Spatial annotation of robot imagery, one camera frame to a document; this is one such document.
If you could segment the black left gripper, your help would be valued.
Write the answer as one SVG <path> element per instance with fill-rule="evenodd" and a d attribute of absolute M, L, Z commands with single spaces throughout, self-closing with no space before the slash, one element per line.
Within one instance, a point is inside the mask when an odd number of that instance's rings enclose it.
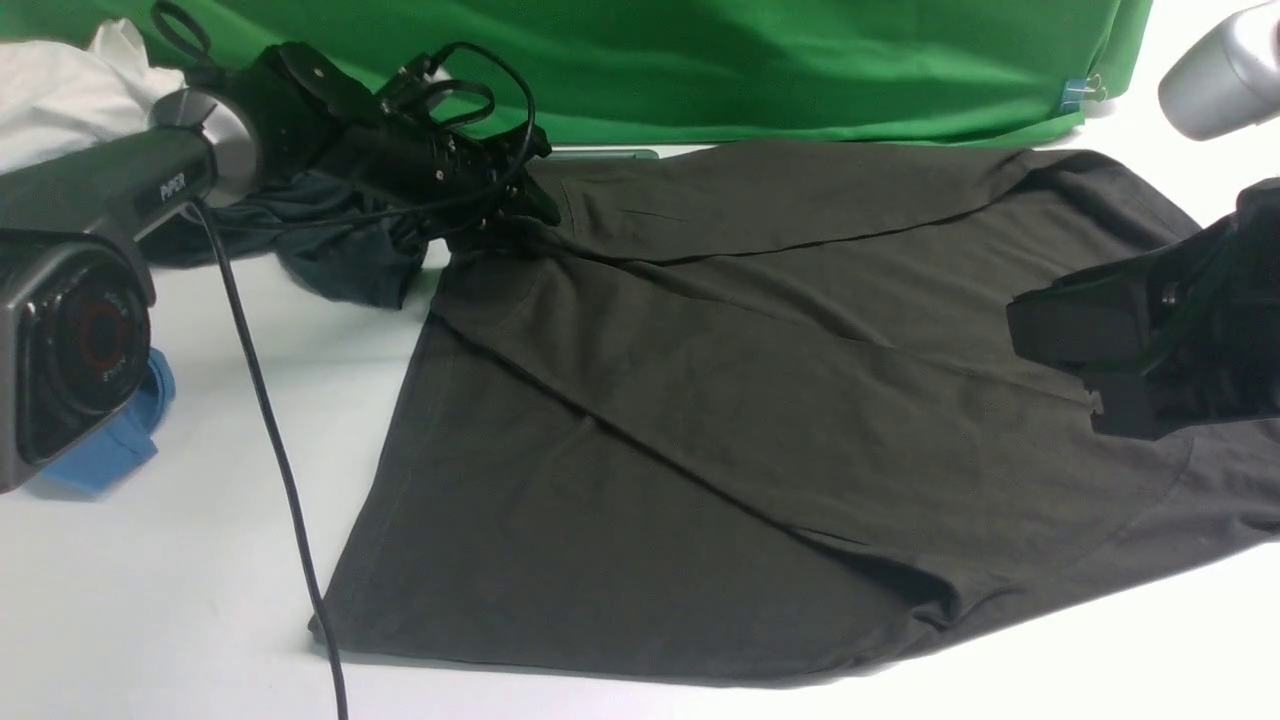
<path fill-rule="evenodd" d="M 516 218 L 559 224 L 558 205 L 526 168 L 550 154 L 532 104 L 515 128 L 468 137 L 462 129 L 494 111 L 494 94 L 451 78 L 439 60 L 410 61 L 372 104 L 371 119 L 352 122 L 320 156 L 321 174 L 445 231 L 488 231 Z"/>

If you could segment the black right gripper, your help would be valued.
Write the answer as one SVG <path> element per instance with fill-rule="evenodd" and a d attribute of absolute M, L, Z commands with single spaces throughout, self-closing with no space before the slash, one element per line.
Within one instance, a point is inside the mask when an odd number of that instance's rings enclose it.
<path fill-rule="evenodd" d="M 1279 415 L 1279 190 L 1188 240 L 1016 296 L 1014 352 L 1075 377 L 1102 436 L 1161 439 Z"/>

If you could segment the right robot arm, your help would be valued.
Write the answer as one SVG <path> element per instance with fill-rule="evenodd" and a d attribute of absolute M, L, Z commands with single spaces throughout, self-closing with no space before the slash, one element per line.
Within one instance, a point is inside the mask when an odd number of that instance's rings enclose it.
<path fill-rule="evenodd" d="M 1277 117 L 1277 4 L 1236 12 L 1165 74 L 1158 101 L 1206 141 Z M 1075 377 L 1102 436 L 1155 441 L 1279 415 L 1277 181 L 1181 242 L 1091 266 L 1006 309 L 1019 357 Z"/>

